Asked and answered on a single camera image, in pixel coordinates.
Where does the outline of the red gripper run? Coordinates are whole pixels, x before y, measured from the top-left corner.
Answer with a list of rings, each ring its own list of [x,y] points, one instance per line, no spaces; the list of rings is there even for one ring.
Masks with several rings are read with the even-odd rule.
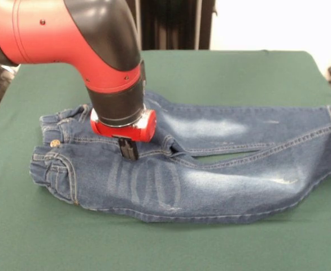
[[[95,134],[104,137],[118,138],[121,154],[124,158],[136,161],[139,159],[136,142],[150,142],[156,129],[155,110],[145,109],[144,113],[135,123],[111,127],[102,124],[94,109],[90,114],[90,126]]]

